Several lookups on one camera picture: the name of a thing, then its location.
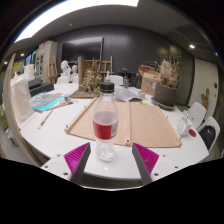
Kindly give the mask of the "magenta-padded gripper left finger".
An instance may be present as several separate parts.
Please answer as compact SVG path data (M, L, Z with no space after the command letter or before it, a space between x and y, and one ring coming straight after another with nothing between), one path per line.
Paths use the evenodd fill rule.
M90 152L90 143L83 144L65 155L55 155L42 166L42 169L79 185Z

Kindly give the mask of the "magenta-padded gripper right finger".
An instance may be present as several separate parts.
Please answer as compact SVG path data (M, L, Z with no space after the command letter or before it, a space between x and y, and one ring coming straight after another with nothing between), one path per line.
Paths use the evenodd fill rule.
M137 143L132 144L135 158L143 185L147 185L181 169L168 155L159 155Z

